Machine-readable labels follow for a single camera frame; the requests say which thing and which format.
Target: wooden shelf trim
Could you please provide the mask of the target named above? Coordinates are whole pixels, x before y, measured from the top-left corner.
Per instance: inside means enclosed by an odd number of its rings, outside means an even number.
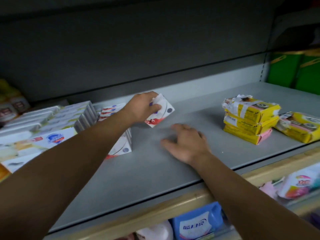
[[[263,166],[241,176],[255,186],[320,162],[320,147]],[[214,201],[208,189],[197,190],[57,240],[113,240]]]

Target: yellow package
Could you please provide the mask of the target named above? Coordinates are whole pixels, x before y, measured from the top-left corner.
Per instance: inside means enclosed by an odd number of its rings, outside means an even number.
[[[275,128],[303,143],[310,143],[320,139],[320,118],[306,113],[283,113],[280,115]]]
[[[260,142],[266,140],[271,135],[271,132],[272,132],[272,129],[269,129],[260,135],[253,135],[238,129],[237,127],[234,127],[232,125],[227,125],[227,124],[224,126],[223,130],[245,141],[249,141],[254,145],[258,145]]]
[[[225,99],[222,107],[226,112],[254,123],[270,120],[273,116],[278,115],[281,109],[280,105],[276,103],[266,103],[254,99],[251,95],[240,94],[237,97]]]
[[[223,122],[226,125],[233,125],[238,129],[245,131],[248,134],[258,135],[265,133],[272,127],[274,127],[279,120],[279,116],[273,116],[270,120],[254,123],[251,120],[242,119],[240,117],[235,116],[232,113],[226,113],[224,116]]]

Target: blue bottle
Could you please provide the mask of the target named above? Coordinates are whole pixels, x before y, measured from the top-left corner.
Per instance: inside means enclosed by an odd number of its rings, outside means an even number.
[[[176,240],[196,239],[205,236],[223,224],[218,202],[192,210],[171,219]]]

